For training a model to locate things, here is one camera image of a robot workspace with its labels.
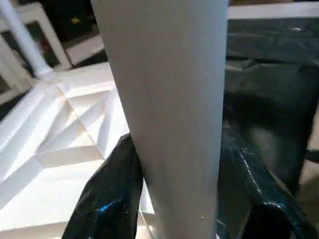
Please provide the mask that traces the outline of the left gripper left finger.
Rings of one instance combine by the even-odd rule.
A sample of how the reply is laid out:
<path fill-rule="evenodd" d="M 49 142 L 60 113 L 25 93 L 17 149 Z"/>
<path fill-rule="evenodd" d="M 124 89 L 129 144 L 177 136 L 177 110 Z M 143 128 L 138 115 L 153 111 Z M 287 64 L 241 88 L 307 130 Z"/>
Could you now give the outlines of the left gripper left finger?
<path fill-rule="evenodd" d="M 133 239 L 143 174 L 131 135 L 123 135 L 86 183 L 62 237 Z"/>

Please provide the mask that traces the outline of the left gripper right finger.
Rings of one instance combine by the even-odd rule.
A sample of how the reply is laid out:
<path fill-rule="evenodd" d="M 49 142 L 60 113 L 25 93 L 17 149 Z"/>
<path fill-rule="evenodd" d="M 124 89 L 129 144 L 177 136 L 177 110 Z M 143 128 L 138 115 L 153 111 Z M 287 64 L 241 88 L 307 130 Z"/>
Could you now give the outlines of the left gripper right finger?
<path fill-rule="evenodd" d="M 291 193 L 235 131 L 223 128 L 218 226 L 228 239 L 317 239 Z"/>

